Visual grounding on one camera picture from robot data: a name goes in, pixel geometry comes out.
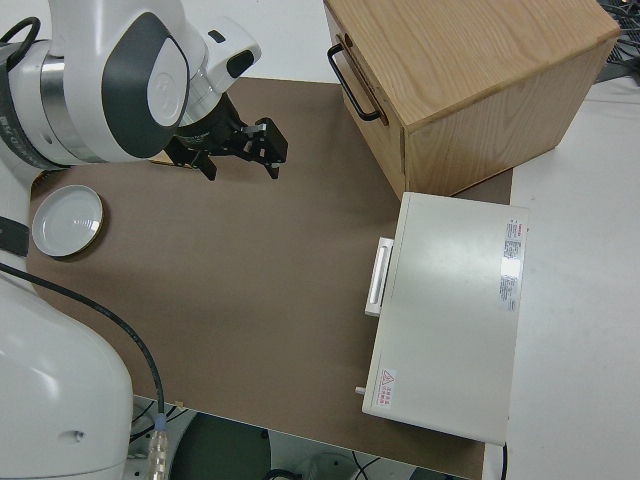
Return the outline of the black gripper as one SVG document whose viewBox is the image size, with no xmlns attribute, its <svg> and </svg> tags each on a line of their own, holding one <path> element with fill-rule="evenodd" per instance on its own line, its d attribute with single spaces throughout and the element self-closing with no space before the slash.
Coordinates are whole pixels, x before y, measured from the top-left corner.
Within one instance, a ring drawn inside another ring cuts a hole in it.
<svg viewBox="0 0 640 480">
<path fill-rule="evenodd" d="M 236 156 L 257 162 L 264 165 L 272 179 L 278 179 L 287 150 L 288 142 L 271 118 L 246 124 L 227 94 L 205 117 L 179 127 L 167 145 L 167 155 L 174 163 L 192 162 L 192 167 L 209 181 L 214 181 L 217 175 L 217 167 L 209 156 Z"/>
</svg>

